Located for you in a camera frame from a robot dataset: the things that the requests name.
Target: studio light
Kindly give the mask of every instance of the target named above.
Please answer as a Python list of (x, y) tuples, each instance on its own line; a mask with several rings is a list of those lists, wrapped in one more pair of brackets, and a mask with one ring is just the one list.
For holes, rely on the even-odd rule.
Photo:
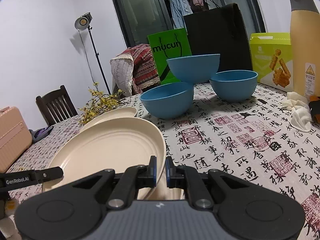
[(91, 42), (92, 42), (92, 46), (93, 46), (93, 49), (94, 49), (94, 52), (96, 54), (96, 58), (97, 58), (97, 61), (98, 61), (98, 64), (99, 64), (99, 68), (100, 68), (100, 71), (101, 71), (101, 74), (103, 76), (103, 80), (106, 84), (106, 87), (108, 89), (108, 92), (109, 92), (109, 95), (111, 95), (111, 92), (110, 92), (110, 89), (108, 87), (108, 84), (107, 84), (107, 81), (106, 81), (106, 77), (104, 76), (104, 73), (103, 73), (103, 70), (102, 70), (102, 67), (101, 67), (101, 63), (100, 63), (100, 60), (99, 60), (99, 53), (97, 53), (96, 51), (96, 47), (94, 45), (94, 42), (93, 42), (93, 39), (92, 39), (92, 35), (91, 35), (91, 29), (92, 27), (90, 27), (90, 22), (92, 21), (92, 16), (91, 16), (91, 13), (88, 12), (84, 15), (82, 15), (81, 17), (79, 17), (76, 21), (75, 21), (75, 28), (78, 30), (78, 31), (84, 31), (85, 29), (88, 29), (89, 31), (89, 34), (90, 34), (90, 38), (91, 38)]

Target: pink suitcase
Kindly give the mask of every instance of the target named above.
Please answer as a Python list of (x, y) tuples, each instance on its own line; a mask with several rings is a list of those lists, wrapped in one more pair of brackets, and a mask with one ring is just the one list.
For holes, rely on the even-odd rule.
[(0, 172), (6, 172), (32, 143), (31, 134), (16, 107), (0, 110)]

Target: wooden chair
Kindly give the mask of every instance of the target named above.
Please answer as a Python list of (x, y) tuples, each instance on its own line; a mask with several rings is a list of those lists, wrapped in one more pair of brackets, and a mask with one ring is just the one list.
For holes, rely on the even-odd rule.
[(48, 125), (53, 125), (78, 114), (64, 85), (43, 97), (37, 96), (36, 103)]

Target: beige water bottle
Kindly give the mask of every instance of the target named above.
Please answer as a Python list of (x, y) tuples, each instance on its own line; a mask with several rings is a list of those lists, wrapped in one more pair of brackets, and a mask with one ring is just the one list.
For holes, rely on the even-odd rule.
[(290, 0), (293, 90), (320, 96), (320, 14), (313, 0)]

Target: calligraphy print tablecloth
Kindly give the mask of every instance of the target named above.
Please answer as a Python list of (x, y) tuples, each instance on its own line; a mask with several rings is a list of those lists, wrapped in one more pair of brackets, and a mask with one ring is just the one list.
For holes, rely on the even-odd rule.
[[(198, 172), (220, 169), (297, 200), (306, 212), (299, 239), (319, 239), (320, 129), (316, 124), (309, 133), (293, 128), (291, 112), (281, 108), (284, 99), (284, 92), (259, 84), (250, 99), (231, 104), (217, 97), (210, 84), (201, 84), (195, 86), (193, 105), (177, 119), (151, 116), (138, 95), (127, 98), (126, 106), (136, 107), (138, 117), (161, 130), (166, 154), (175, 163)], [(78, 120), (76, 116), (55, 125), (9, 171), (45, 168), (79, 132)], [(39, 186), (32, 186), (11, 195), (22, 201), (39, 192)]]

